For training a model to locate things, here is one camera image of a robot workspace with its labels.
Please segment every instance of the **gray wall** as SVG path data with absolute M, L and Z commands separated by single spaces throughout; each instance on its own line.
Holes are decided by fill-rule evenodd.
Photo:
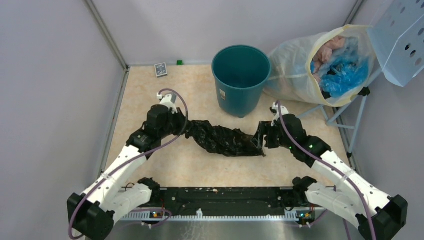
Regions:
M 122 77 L 83 1 L 1 1 L 0 239 L 67 239 Z
M 369 23 L 377 7 L 375 1 L 367 1 L 354 23 Z M 408 201 L 407 223 L 396 239 L 422 239 L 424 72 L 404 88 L 381 75 L 370 90 L 353 152 L 355 159 L 369 182 Z M 359 100 L 342 115 L 348 124 L 356 119 Z
M 281 43 L 341 27 L 356 0 L 94 0 L 130 65 L 210 63 L 245 44 Z

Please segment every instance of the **white sticker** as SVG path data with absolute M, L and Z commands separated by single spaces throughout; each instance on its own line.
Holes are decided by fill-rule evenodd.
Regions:
M 221 98 L 225 100 L 225 91 L 223 91 L 222 89 L 219 89 L 219 93 L 221 94 Z

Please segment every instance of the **beige tabletop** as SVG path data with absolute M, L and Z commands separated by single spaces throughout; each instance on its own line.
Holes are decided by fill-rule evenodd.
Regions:
M 269 109 L 275 99 L 266 94 L 262 94 L 256 109 L 241 119 L 220 109 L 210 65 L 168 66 L 168 76 L 160 78 L 156 78 L 153 66 L 131 67 L 106 167 L 119 155 L 130 134 L 142 126 L 151 106 L 158 104 L 156 93 L 164 88 L 181 94 L 188 105 L 190 120 L 209 120 L 214 126 L 241 129 L 254 135 L 259 121 L 273 119 Z M 315 106 L 295 101 L 282 101 L 282 104 L 295 115 Z M 177 100 L 176 105 L 184 113 L 181 101 Z M 333 115 L 330 108 L 326 111 Z M 302 118 L 302 124 L 307 134 L 323 139 L 348 163 L 339 130 L 326 125 L 321 111 Z M 266 157 L 225 157 L 208 153 L 192 138 L 182 136 L 155 152 L 135 170 L 129 182 L 147 177 L 163 187 L 291 187 L 295 177 L 310 176 L 324 185 L 334 185 L 297 161 L 289 150 L 282 147 L 264 150 Z

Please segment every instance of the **trash bin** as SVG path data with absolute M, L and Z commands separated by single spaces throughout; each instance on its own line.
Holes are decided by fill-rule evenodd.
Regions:
M 271 63 L 257 48 L 229 46 L 213 58 L 212 73 L 219 106 L 230 115 L 244 118 L 258 105 Z

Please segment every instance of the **black plastic bag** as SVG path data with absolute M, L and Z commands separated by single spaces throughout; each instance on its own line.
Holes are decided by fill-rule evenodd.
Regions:
M 185 132 L 185 138 L 194 141 L 208 153 L 226 157 L 265 156 L 262 149 L 251 142 L 252 135 L 240 129 L 231 130 L 223 126 L 212 126 L 209 121 L 191 120 Z

